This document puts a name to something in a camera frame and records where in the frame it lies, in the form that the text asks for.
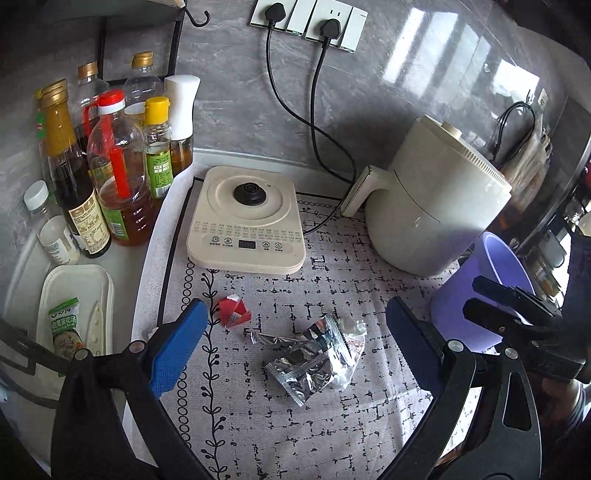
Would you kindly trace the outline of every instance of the air fryer handle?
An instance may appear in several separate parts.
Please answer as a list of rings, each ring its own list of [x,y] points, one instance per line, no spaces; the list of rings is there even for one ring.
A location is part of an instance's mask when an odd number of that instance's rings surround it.
[[[389,190],[393,183],[395,183],[394,175],[389,171],[372,165],[365,167],[343,202],[340,211],[345,217],[353,216],[365,199],[369,197],[369,194],[376,190]]]

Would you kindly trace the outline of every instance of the black plug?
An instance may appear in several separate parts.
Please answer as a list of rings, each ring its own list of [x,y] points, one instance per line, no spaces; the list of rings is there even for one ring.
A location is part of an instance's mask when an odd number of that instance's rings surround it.
[[[324,37],[322,46],[328,47],[331,40],[335,40],[340,37],[340,22],[336,18],[327,20],[320,27],[320,35]]]
[[[273,30],[275,24],[285,18],[285,7],[279,2],[272,4],[265,10],[265,18],[269,21],[268,29]]]

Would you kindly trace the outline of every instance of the bottle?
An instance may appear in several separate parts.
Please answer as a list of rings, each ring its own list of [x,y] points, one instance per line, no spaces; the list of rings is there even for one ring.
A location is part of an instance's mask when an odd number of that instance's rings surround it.
[[[67,100],[65,79],[43,89],[47,158],[57,204],[66,212],[66,222],[82,253],[96,258],[109,249],[111,234],[100,211],[86,157],[76,141]]]
[[[43,180],[31,185],[24,196],[31,214],[33,230],[47,255],[58,265],[75,265],[80,259],[80,249],[67,226],[59,208],[49,198],[49,190]]]
[[[96,106],[88,109],[90,128],[85,125],[83,112],[86,106],[96,102],[99,95],[109,89],[109,84],[98,78],[99,68],[95,61],[78,67],[78,89],[70,103],[70,112],[72,114],[72,124],[78,145],[82,153],[86,155],[86,146],[88,137],[92,129],[99,121],[96,113]]]
[[[170,160],[173,177],[193,163],[193,103],[201,79],[171,75],[164,79],[164,96],[170,100],[168,123],[172,128]]]
[[[144,141],[146,166],[150,177],[152,197],[162,200],[173,184],[173,167],[170,161],[170,134],[166,97],[146,100]]]
[[[156,220],[144,138],[124,114],[123,91],[109,90],[97,104],[99,121],[88,140],[88,162],[100,206],[115,241],[139,245],[150,239]]]
[[[125,113],[144,126],[145,101],[148,98],[162,95],[164,85],[156,75],[152,73],[154,53],[141,51],[134,55],[131,61],[132,74],[123,84],[125,94]]]
[[[43,180],[45,180],[46,186],[49,191],[49,199],[55,204],[56,203],[56,187],[51,179],[51,172],[49,171],[49,162],[47,161],[47,150],[45,145],[45,115],[41,110],[41,92],[42,89],[37,89],[35,92],[35,98],[37,99],[37,114],[35,120],[37,121],[37,141],[39,143],[39,161],[41,162],[41,174]]]

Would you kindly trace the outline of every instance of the white spray bottle top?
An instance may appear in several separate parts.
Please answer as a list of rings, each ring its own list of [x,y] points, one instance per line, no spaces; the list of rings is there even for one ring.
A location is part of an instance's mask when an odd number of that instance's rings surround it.
[[[194,75],[171,75],[164,79],[164,96],[170,100],[171,140],[184,140],[193,135],[193,102],[200,83],[201,79]]]

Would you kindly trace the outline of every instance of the purple trash bin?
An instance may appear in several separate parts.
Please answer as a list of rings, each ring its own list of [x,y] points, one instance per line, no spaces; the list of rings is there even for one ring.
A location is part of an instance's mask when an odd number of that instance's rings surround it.
[[[464,318],[467,300],[479,298],[498,306],[472,290],[472,281],[484,276],[505,287],[521,287],[534,293],[521,263],[496,235],[484,232],[475,242],[474,254],[457,270],[431,300],[431,321],[445,340],[458,339],[473,352],[483,352],[501,341],[501,337]],[[504,307],[515,314],[514,310]]]

